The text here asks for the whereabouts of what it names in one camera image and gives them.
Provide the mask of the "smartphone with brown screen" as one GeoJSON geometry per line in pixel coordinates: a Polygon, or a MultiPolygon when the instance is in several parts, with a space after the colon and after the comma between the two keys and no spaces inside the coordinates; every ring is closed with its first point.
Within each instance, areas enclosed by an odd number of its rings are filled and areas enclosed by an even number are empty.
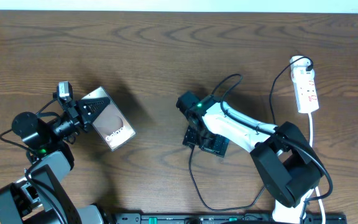
{"type": "Polygon", "coordinates": [[[105,97],[108,98],[109,104],[95,119],[93,127],[104,139],[110,150],[115,151],[133,138],[136,131],[102,86],[82,97],[82,100],[105,97]]]}

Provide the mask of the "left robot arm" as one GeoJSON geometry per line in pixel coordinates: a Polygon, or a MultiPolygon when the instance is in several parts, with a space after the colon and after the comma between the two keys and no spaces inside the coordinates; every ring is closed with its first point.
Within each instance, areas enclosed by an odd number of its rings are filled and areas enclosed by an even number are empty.
{"type": "Polygon", "coordinates": [[[61,181],[73,169],[69,145],[78,131],[88,131],[110,104],[108,97],[74,101],[71,96],[53,99],[63,114],[23,112],[17,115],[11,132],[18,135],[31,166],[16,182],[0,189],[1,223],[115,223],[114,217],[93,203],[76,208],[61,181]]]}

